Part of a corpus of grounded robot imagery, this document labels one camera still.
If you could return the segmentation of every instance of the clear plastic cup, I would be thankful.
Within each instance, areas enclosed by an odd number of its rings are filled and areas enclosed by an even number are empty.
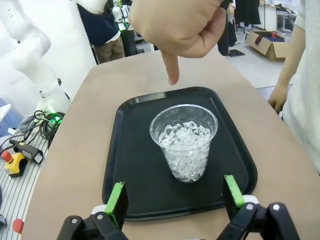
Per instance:
[[[210,129],[210,136],[200,144],[189,148],[172,148],[159,142],[159,136],[167,125],[175,126],[193,121],[197,126]],[[151,122],[150,135],[164,154],[173,176],[184,183],[194,183],[199,180],[207,167],[210,142],[218,130],[216,116],[208,109],[192,104],[182,104],[169,107],[160,112]]]

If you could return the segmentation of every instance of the tray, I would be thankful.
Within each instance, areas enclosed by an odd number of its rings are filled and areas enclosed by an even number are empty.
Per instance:
[[[179,104],[200,105],[218,120],[204,175],[183,183],[171,174],[162,150],[149,134],[153,118]],[[113,185],[126,184],[126,221],[144,221],[196,214],[222,208],[224,175],[233,175],[243,194],[254,190],[258,173],[253,159],[218,95],[205,87],[153,93],[127,100],[118,108],[107,157],[102,200]]]

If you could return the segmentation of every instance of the black shirt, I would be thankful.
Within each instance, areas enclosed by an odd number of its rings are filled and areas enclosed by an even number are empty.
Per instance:
[[[118,33],[119,27],[112,13],[106,11],[103,14],[93,14],[83,6],[77,6],[91,44],[102,46]]]

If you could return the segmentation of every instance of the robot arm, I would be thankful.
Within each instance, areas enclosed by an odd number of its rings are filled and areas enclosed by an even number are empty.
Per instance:
[[[88,11],[101,14],[108,0],[76,0]],[[20,0],[0,0],[0,21],[9,36],[20,44],[11,52],[10,60],[15,69],[25,74],[35,85],[40,101],[37,110],[65,113],[70,105],[69,97],[58,83],[51,66],[42,57],[51,46],[49,37],[38,29],[25,14]]]

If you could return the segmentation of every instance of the red button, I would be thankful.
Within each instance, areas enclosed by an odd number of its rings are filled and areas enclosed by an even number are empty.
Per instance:
[[[12,156],[8,150],[4,151],[1,154],[1,158],[3,158],[3,160],[5,160],[7,163],[10,163],[12,160]]]
[[[18,234],[22,234],[22,229],[24,228],[24,222],[17,218],[16,220],[13,221],[13,224],[12,224],[12,228],[13,228],[13,231],[15,231],[16,233]]]

